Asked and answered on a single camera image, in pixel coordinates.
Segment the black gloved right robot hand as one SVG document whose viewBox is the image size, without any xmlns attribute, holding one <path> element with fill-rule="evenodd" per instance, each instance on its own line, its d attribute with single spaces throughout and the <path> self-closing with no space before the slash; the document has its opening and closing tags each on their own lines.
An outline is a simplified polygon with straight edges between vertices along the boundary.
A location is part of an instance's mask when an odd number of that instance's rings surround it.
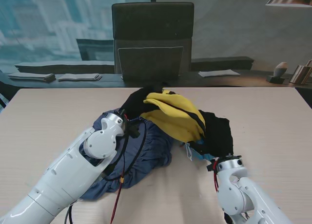
<svg viewBox="0 0 312 224">
<path fill-rule="evenodd" d="M 205 131 L 197 142 L 190 142 L 190 147 L 200 155 L 212 157 L 234 155 L 233 138 L 230 122 L 226 118 L 217 117 L 212 112 L 199 110 L 205 120 Z"/>
</svg>

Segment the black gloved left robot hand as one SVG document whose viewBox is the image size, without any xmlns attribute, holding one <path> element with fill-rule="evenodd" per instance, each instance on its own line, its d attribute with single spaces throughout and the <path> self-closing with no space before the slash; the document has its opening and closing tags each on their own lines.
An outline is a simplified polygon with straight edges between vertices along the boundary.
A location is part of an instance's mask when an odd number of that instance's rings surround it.
<svg viewBox="0 0 312 224">
<path fill-rule="evenodd" d="M 141 114 L 158 110 L 154 104 L 144 104 L 144 100 L 150 93 L 162 93 L 162 87 L 147 86 L 132 93 L 121 106 L 129 120 L 139 117 Z"/>
</svg>

